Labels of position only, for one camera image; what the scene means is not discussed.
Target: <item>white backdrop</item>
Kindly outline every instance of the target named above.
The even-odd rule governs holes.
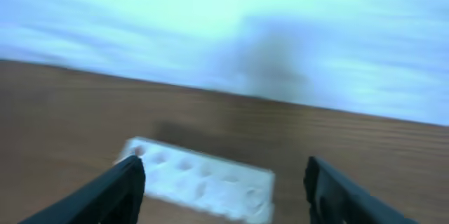
[[[449,0],[0,0],[0,57],[449,125]]]

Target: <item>rectangular white object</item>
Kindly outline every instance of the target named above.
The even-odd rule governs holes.
[[[145,170],[148,197],[231,220],[272,220],[274,173],[192,150],[135,137],[119,161],[136,154]]]

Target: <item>black object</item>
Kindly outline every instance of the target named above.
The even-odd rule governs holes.
[[[304,177],[311,224],[414,224],[330,164],[310,157]]]
[[[126,158],[23,224],[136,224],[145,188],[142,161]]]

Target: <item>wooden surface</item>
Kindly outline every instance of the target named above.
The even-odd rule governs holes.
[[[0,223],[98,176],[133,136],[273,170],[274,223],[308,223],[310,155],[409,218],[449,222],[448,128],[7,61],[0,94]],[[140,223],[226,221],[146,198]]]

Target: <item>white wall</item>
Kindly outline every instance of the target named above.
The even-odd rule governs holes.
[[[0,0],[0,56],[449,124],[449,0]]]

